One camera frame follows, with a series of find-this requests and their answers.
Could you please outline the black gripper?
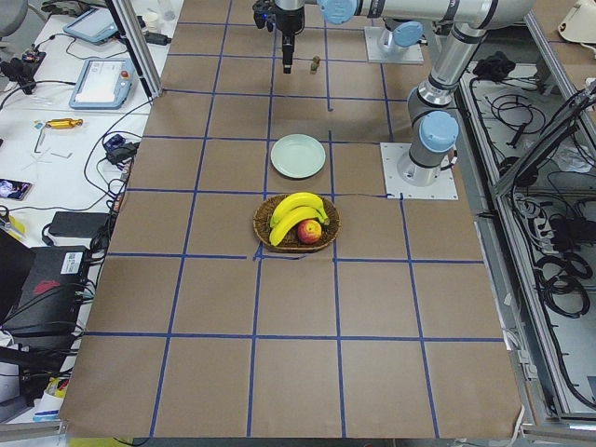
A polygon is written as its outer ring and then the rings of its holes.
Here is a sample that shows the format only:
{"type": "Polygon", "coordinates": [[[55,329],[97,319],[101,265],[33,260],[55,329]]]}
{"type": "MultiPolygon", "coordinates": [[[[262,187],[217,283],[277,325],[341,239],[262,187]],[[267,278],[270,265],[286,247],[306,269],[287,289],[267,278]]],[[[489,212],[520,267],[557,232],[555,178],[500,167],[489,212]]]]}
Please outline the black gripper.
{"type": "Polygon", "coordinates": [[[295,45],[294,34],[283,34],[282,35],[282,67],[283,74],[290,75],[293,64],[293,53],[295,45]]]}

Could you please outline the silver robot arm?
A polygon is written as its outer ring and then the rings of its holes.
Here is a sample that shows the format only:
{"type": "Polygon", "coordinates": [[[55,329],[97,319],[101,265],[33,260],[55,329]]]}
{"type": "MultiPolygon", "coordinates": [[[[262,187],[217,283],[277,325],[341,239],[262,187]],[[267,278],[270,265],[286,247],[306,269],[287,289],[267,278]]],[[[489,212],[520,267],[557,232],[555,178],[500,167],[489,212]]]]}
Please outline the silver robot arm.
{"type": "Polygon", "coordinates": [[[458,122],[447,108],[485,34],[484,30],[466,23],[455,23],[441,44],[427,79],[412,90],[408,112],[413,140],[398,162],[399,174],[405,182],[426,187],[440,175],[441,163],[454,149],[459,135],[458,122]]]}
{"type": "Polygon", "coordinates": [[[459,80],[484,34],[524,18],[533,1],[318,1],[328,23],[343,24],[354,17],[400,20],[447,20],[452,33],[441,47],[429,78],[444,87],[459,80]]]}

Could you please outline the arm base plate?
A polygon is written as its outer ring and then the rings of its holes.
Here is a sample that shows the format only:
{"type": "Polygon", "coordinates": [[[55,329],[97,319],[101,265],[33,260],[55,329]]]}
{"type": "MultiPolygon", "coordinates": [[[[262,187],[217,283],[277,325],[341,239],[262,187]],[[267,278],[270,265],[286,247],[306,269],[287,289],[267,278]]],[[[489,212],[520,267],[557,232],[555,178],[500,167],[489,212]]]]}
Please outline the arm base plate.
{"type": "Polygon", "coordinates": [[[386,27],[364,28],[368,62],[395,64],[423,64],[419,41],[423,25],[418,21],[401,23],[394,30],[386,27]]]}
{"type": "Polygon", "coordinates": [[[382,142],[381,161],[386,195],[395,199],[457,200],[448,155],[435,168],[421,168],[410,158],[409,143],[382,142]]]}

